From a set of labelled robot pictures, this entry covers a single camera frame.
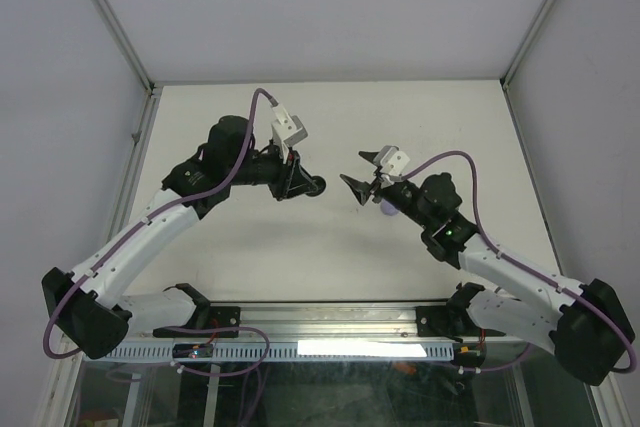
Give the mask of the black earbud charging case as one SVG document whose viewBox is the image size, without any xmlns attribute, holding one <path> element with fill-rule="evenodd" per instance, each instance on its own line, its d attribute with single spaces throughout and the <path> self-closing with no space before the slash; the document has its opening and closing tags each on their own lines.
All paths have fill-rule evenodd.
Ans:
<svg viewBox="0 0 640 427">
<path fill-rule="evenodd" d="M 321 176 L 314 176 L 311 179 L 311 184 L 306 195 L 308 197 L 317 197 L 324 193 L 326 190 L 326 181 Z"/>
</svg>

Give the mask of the purple earbud charging case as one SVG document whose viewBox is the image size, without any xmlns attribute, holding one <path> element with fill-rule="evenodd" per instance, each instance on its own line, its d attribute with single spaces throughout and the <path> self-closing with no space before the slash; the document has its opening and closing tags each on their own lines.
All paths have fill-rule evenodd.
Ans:
<svg viewBox="0 0 640 427">
<path fill-rule="evenodd" d="M 382 202 L 380 204 L 381 212 L 387 216 L 395 216 L 398 214 L 398 210 L 388 202 Z"/>
</svg>

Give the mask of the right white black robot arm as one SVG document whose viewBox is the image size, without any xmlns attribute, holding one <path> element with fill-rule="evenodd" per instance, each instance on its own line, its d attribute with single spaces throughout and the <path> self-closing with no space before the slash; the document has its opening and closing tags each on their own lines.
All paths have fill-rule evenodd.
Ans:
<svg viewBox="0 0 640 427">
<path fill-rule="evenodd" d="M 390 204 L 421 227 L 421 241 L 433 258 L 495 285 L 489 290 L 465 284 L 450 298 L 452 330 L 469 334 L 479 327 L 517 337 L 552 354 L 567 373 L 591 386 L 611 373 L 637 369 L 636 335 L 613 287 L 529 264 L 492 240 L 478 214 L 467 219 L 461 213 L 450 173 L 416 185 L 412 179 L 422 170 L 407 172 L 409 158 L 397 147 L 359 155 L 374 165 L 372 180 L 341 177 L 359 204 Z"/>
</svg>

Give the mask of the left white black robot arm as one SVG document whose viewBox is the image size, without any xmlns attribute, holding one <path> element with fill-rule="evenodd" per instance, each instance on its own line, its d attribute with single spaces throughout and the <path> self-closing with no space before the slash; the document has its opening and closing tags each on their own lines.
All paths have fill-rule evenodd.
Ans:
<svg viewBox="0 0 640 427">
<path fill-rule="evenodd" d="M 325 180 L 310 175 L 294 149 L 307 136 L 298 117 L 273 121 L 261 150 L 248 126 L 243 117 L 220 118 L 207 142 L 163 179 L 138 220 L 71 271 L 54 267 L 43 277 L 49 328 L 100 359 L 134 333 L 168 337 L 182 329 L 194 336 L 213 327 L 210 300 L 188 283 L 156 294 L 125 292 L 164 247 L 228 199 L 232 187 L 265 185 L 278 201 L 323 193 Z"/>
</svg>

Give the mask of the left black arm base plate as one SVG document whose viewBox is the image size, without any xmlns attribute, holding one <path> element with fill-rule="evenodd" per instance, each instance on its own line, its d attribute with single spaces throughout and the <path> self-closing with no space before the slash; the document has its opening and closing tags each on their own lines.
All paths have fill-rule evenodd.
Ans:
<svg viewBox="0 0 640 427">
<path fill-rule="evenodd" d="M 240 314 L 238 306 L 197 307 L 185 324 L 157 328 L 152 335 L 155 338 L 237 338 L 239 333 L 233 327 L 240 325 Z"/>
</svg>

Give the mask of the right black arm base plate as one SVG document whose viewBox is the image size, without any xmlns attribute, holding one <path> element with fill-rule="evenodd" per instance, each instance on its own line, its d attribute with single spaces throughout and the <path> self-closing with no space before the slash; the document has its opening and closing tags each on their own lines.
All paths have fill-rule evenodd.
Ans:
<svg viewBox="0 0 640 427">
<path fill-rule="evenodd" d="M 480 337 L 480 327 L 465 312 L 454 311 L 444 304 L 416 306 L 414 313 L 418 337 L 438 336 L 455 342 Z"/>
</svg>

